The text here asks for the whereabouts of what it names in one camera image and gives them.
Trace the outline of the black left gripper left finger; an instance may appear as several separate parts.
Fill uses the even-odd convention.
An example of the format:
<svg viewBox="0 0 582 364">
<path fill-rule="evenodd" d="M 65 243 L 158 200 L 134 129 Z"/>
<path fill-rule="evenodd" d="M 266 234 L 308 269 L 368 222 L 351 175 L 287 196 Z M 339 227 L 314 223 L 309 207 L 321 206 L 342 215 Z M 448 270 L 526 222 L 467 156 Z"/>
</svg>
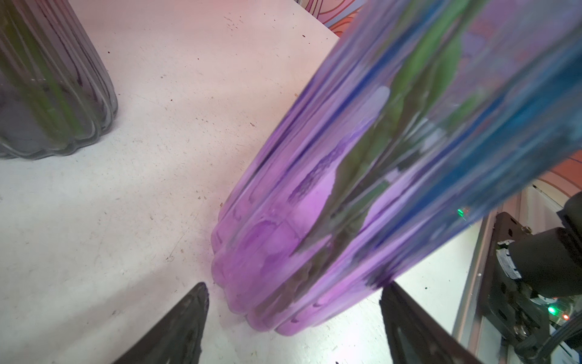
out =
<svg viewBox="0 0 582 364">
<path fill-rule="evenodd" d="M 116 363 L 198 363 L 209 312 L 205 283 L 190 290 Z"/>
</svg>

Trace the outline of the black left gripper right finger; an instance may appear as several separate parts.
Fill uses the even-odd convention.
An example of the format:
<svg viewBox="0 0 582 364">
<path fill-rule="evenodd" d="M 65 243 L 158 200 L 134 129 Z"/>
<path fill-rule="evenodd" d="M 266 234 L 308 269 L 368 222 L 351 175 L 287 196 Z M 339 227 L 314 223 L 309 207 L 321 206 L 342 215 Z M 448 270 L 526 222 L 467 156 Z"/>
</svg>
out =
<svg viewBox="0 0 582 364">
<path fill-rule="evenodd" d="M 383 288 L 380 310 L 394 363 L 480 363 L 397 283 Z"/>
</svg>

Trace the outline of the purple blue glass vase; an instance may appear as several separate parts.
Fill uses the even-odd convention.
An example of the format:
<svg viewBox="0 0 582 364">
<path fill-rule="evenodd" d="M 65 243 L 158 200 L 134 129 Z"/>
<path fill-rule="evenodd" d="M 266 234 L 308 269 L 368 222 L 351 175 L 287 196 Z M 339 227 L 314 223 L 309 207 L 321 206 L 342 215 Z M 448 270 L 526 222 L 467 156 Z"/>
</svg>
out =
<svg viewBox="0 0 582 364">
<path fill-rule="evenodd" d="M 580 147 L 579 1 L 369 1 L 221 208 L 213 279 L 295 335 Z"/>
</svg>

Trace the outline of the pink grey glass vase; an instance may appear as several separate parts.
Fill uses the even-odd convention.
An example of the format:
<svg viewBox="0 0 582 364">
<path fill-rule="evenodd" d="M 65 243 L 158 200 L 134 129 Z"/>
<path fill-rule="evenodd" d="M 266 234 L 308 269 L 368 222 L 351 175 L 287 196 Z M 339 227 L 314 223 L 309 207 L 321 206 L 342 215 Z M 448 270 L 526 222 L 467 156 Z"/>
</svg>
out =
<svg viewBox="0 0 582 364">
<path fill-rule="evenodd" d="M 1 158 L 68 156 L 118 113 L 109 73 L 67 1 L 1 3 Z"/>
</svg>

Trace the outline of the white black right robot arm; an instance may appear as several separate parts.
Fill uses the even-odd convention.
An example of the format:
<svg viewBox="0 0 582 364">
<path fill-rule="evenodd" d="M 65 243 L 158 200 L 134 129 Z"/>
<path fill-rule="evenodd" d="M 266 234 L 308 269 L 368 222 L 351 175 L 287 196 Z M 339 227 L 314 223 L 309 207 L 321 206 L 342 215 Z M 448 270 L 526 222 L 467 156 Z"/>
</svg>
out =
<svg viewBox="0 0 582 364">
<path fill-rule="evenodd" d="M 541 302 L 581 295 L 581 194 L 557 215 L 561 227 L 521 238 L 511 228 L 509 238 L 497 243 L 498 266 L 517 288 L 503 302 L 517 306 L 512 330 L 523 363 L 549 363 L 560 344 L 581 342 L 581 312 L 568 314 Z"/>
</svg>

